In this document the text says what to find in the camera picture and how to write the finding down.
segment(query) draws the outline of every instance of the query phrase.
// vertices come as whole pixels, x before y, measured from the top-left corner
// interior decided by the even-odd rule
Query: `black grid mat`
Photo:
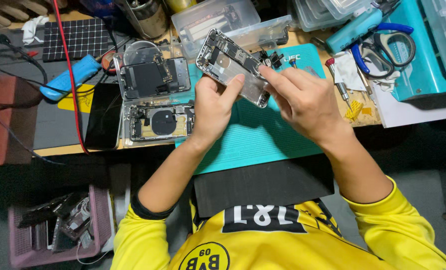
[[[70,58],[87,54],[100,56],[108,50],[108,30],[101,19],[63,21],[63,32]],[[43,62],[65,59],[63,41],[56,22],[44,25]]]

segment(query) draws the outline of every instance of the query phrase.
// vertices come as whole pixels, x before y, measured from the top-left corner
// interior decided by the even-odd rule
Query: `basket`
[[[97,255],[100,252],[100,248],[111,236],[107,190],[90,185],[88,194],[91,207],[91,226],[93,227],[94,241],[92,241],[88,248],[79,248],[79,259]],[[77,247],[58,253],[53,253],[46,248],[33,250],[30,238],[31,228],[18,228],[23,213],[23,208],[11,207],[8,210],[9,259],[12,267],[23,268],[60,261],[76,260]]]

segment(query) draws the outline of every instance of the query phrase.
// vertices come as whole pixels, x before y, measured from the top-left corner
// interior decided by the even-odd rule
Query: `hand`
[[[231,116],[231,107],[238,97],[245,76],[235,76],[228,86],[217,83],[207,75],[195,85],[195,126],[190,136],[197,145],[209,150],[225,130]]]
[[[297,132],[320,147],[353,134],[353,129],[340,116],[333,83],[293,67],[280,73],[260,65],[261,75],[280,107],[281,117]]]

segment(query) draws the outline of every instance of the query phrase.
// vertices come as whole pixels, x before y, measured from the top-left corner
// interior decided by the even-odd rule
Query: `bvb 09 logo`
[[[183,259],[178,270],[228,270],[230,255],[217,242],[203,243],[191,250]]]

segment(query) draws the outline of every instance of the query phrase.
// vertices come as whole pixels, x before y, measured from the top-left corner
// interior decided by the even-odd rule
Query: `person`
[[[368,251],[343,238],[322,202],[312,200],[225,209],[194,225],[193,234],[170,259],[165,218],[205,153],[222,136],[245,79],[237,75],[221,91],[203,76],[195,85],[193,134],[131,199],[114,239],[112,269],[446,270],[446,255],[436,248],[431,225],[340,116],[333,83],[295,68],[277,73],[261,65],[259,71],[272,86],[269,91],[282,118],[328,157]]]

